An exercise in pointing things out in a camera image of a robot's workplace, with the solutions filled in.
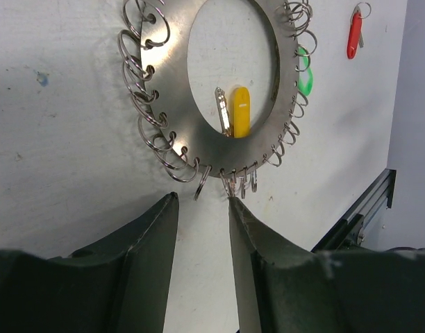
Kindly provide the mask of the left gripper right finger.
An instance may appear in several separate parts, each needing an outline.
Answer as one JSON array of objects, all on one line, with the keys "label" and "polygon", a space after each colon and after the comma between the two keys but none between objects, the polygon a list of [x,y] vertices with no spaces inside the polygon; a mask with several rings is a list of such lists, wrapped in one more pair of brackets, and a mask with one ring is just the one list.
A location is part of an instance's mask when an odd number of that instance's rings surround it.
[{"label": "left gripper right finger", "polygon": [[425,249],[312,253],[228,202],[241,332],[425,332]]}]

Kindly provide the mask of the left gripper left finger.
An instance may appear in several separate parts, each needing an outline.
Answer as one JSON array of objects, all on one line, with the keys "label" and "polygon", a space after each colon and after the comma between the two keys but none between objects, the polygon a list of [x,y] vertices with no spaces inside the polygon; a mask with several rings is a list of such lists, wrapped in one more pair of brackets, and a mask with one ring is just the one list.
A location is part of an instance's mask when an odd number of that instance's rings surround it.
[{"label": "left gripper left finger", "polygon": [[161,332],[178,212],[169,193],[69,257],[0,250],[0,332]]}]

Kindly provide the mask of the yellow tag key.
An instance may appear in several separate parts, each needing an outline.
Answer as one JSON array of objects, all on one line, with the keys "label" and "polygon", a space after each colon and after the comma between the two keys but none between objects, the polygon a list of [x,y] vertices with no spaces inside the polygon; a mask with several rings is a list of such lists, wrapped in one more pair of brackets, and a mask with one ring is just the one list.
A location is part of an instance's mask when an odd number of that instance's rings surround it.
[{"label": "yellow tag key", "polygon": [[219,113],[222,134],[227,137],[243,138],[251,132],[251,99],[246,87],[238,87],[234,91],[232,111],[228,110],[225,92],[216,87],[215,100]]}]

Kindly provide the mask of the metal keyring disc with rings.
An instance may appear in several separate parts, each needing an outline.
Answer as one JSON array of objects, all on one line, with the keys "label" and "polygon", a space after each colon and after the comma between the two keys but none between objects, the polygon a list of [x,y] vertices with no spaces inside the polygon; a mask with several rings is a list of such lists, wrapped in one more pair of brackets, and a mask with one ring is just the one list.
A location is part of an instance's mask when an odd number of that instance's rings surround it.
[{"label": "metal keyring disc with rings", "polygon": [[[225,1],[242,14],[262,48],[262,67],[245,63],[245,53],[208,63],[195,78],[194,26],[214,28],[205,1],[123,1],[125,23],[117,36],[122,78],[138,113],[137,129],[170,178],[198,182],[220,179],[228,196],[245,197],[258,188],[257,170],[282,165],[285,148],[300,134],[296,120],[308,97],[298,88],[301,44],[312,37],[308,1]],[[234,91],[246,87],[251,99],[251,132],[243,138],[222,134],[215,89],[224,90],[229,112]]]}]

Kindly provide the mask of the red tag key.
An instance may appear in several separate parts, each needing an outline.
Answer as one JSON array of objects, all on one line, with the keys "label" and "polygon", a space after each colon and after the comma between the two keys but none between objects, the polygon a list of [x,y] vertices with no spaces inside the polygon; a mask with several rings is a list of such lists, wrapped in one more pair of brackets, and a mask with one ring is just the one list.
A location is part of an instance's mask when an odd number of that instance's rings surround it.
[{"label": "red tag key", "polygon": [[[363,15],[361,6],[367,6],[368,13]],[[370,3],[366,1],[359,2],[353,9],[350,18],[350,29],[347,40],[347,58],[353,60],[358,52],[358,49],[364,47],[365,42],[362,34],[363,20],[367,19],[372,13]]]}]

